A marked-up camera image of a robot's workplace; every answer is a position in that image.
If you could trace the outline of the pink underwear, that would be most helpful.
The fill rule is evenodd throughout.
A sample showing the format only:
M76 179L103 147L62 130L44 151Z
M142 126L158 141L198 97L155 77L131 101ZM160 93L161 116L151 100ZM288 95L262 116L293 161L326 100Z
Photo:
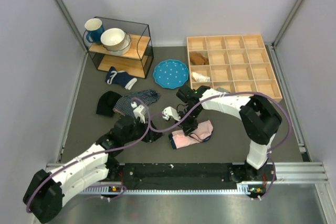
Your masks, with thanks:
M172 148L179 149L193 144L204 143L210 140L213 134L213 125L210 120L198 125L198 128L186 135L183 130L174 131L169 134L169 141Z

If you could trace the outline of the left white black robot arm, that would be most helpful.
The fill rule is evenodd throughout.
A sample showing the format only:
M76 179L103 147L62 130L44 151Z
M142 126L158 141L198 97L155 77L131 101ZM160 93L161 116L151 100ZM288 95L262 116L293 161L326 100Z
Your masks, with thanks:
M49 172L37 171L23 196L28 213L40 223L53 220L75 195L100 180L114 180L119 174L115 157L126 144L137 140L152 143L163 134L154 124L130 116L120 116L109 132L86 151Z

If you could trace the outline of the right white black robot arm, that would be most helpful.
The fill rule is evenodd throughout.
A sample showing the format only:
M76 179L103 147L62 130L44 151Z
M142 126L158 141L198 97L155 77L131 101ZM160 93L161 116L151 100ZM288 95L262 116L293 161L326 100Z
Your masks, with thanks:
M197 117L203 110L221 112L241 120L250 139L249 152L243 172L233 170L233 174L239 182L256 180L264 174L268 152L282 123L282 117L267 97L258 92L220 92L208 86L199 86L196 90L182 86L176 96L186 108L174 110L170 117L180 123L186 135L192 135L196 130Z

